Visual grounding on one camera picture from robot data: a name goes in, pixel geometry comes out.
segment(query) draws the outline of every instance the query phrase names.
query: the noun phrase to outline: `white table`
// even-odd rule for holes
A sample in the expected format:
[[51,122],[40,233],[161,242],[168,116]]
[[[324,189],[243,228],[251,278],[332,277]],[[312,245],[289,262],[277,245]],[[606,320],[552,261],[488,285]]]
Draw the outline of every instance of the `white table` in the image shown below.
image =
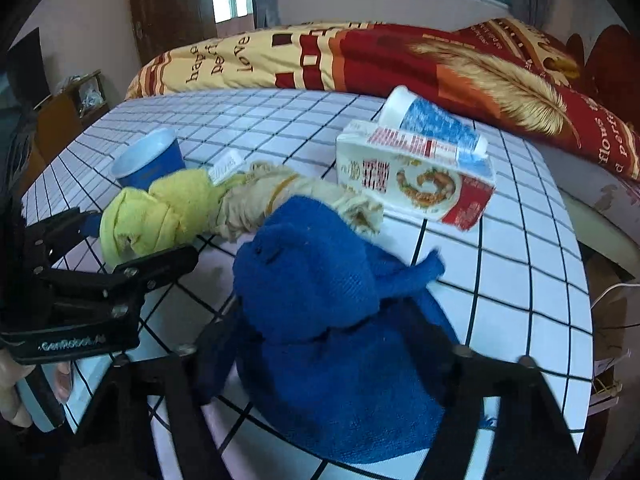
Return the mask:
[[[104,208],[118,193],[113,159],[153,128],[174,126],[189,167],[206,164],[233,146],[248,160],[284,163],[335,181],[334,141],[351,119],[371,119],[382,99],[297,90],[201,91],[125,102],[78,137],[45,170],[24,198],[28,223],[70,206]],[[572,431],[584,431],[593,368],[591,314],[584,269],[571,222],[540,153],[528,142],[473,123],[489,142],[497,190],[479,224],[460,232],[437,222],[386,216],[376,243],[406,263],[439,247],[447,266],[430,289],[460,340],[494,358],[529,354],[545,377]],[[164,355],[192,342],[232,294],[239,244],[200,238],[197,268],[154,291],[142,309],[141,344],[132,359]],[[73,249],[59,265],[104,272],[97,240]],[[74,366],[66,407],[74,428],[111,363],[108,356]],[[151,399],[158,454],[167,479],[180,478],[162,399]],[[254,408],[235,372],[220,399],[206,407],[214,437],[236,479],[363,479],[415,477],[427,450],[377,464],[327,464],[284,442]],[[489,413],[497,406],[486,401]],[[481,478],[494,433],[479,431],[467,478]]]

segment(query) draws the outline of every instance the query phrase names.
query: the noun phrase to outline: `yellow towel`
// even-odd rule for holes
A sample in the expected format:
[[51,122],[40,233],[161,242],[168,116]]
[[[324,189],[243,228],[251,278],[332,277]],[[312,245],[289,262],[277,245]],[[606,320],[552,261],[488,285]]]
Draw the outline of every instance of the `yellow towel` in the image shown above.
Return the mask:
[[107,264],[126,259],[127,247],[147,256],[190,243],[207,230],[209,215],[231,187],[244,182],[237,174],[214,186],[207,171],[182,170],[156,180],[149,192],[126,187],[104,210],[100,246]]

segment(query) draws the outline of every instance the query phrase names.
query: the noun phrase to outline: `feather print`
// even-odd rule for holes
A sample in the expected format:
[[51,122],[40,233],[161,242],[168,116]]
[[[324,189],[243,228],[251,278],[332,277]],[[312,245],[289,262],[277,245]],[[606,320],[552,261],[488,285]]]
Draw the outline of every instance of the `feather print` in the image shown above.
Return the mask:
[[581,147],[580,137],[566,115],[564,99],[540,76],[499,57],[443,41],[422,40],[409,48],[470,79],[518,126],[554,137],[568,126]]

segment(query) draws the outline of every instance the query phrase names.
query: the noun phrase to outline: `cardboard box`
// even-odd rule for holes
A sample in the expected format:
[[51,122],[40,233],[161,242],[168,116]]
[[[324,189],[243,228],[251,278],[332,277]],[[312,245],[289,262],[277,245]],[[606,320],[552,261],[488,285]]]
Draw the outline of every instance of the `cardboard box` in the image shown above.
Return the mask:
[[404,214],[468,230],[495,189],[489,158],[453,144],[367,121],[336,139],[338,183]]

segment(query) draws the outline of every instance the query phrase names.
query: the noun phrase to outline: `wooden door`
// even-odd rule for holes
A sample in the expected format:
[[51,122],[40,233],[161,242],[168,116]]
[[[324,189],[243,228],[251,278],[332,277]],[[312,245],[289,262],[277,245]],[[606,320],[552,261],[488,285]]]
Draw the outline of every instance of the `wooden door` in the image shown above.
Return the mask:
[[143,64],[167,50],[216,37],[213,0],[129,0]]

